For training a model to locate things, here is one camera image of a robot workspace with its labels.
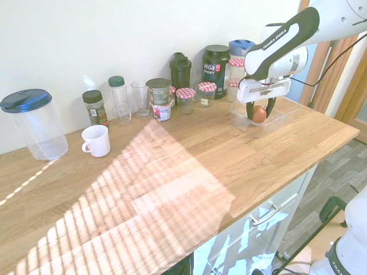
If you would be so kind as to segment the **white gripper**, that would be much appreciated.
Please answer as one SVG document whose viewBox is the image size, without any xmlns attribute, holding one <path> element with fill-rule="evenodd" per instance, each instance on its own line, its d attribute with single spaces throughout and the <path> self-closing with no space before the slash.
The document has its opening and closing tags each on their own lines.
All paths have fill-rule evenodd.
<svg viewBox="0 0 367 275">
<path fill-rule="evenodd" d="M 246 103 L 247 118 L 253 120 L 255 101 L 268 99 L 266 118 L 268 118 L 276 103 L 276 97 L 288 94 L 291 86 L 289 78 L 277 79 L 272 83 L 263 83 L 253 79 L 241 79 L 238 85 L 237 100 Z"/>
</svg>

